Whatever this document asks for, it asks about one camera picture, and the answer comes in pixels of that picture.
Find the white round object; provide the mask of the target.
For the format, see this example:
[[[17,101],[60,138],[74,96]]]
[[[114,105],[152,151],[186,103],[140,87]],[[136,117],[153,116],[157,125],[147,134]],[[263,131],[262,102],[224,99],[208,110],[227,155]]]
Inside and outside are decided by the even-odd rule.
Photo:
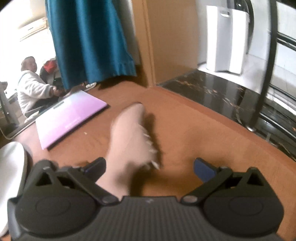
[[[8,232],[8,200],[22,192],[28,166],[28,154],[21,143],[10,142],[1,148],[1,237]]]

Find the teal curtain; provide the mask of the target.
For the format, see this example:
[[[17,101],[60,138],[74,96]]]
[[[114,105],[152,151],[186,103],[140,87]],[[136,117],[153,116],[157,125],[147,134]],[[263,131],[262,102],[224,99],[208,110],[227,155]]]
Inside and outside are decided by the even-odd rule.
[[[112,1],[46,1],[45,7],[65,89],[136,76]]]

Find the white paper bag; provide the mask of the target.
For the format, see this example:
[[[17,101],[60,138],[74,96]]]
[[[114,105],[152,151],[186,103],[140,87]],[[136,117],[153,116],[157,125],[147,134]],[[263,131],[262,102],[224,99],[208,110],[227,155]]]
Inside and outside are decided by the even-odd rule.
[[[245,11],[206,6],[207,69],[241,75],[247,51],[249,15]]]

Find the seated person white hoodie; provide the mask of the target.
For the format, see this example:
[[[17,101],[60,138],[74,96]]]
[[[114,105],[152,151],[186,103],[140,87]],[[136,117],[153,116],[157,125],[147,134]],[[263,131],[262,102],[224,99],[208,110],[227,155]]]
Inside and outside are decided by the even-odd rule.
[[[36,73],[35,58],[25,58],[21,64],[21,77],[16,88],[22,114],[29,118],[37,111],[44,111],[55,104],[63,91],[45,83]]]

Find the black metal shoe rack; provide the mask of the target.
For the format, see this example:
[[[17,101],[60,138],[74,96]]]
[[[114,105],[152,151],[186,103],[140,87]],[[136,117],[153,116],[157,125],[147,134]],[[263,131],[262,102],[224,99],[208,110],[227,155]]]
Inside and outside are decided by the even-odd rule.
[[[275,84],[276,44],[294,44],[278,32],[275,1],[269,1],[270,47],[260,93],[239,86],[238,97],[231,103],[231,119],[266,140],[291,159],[295,159],[295,97]]]

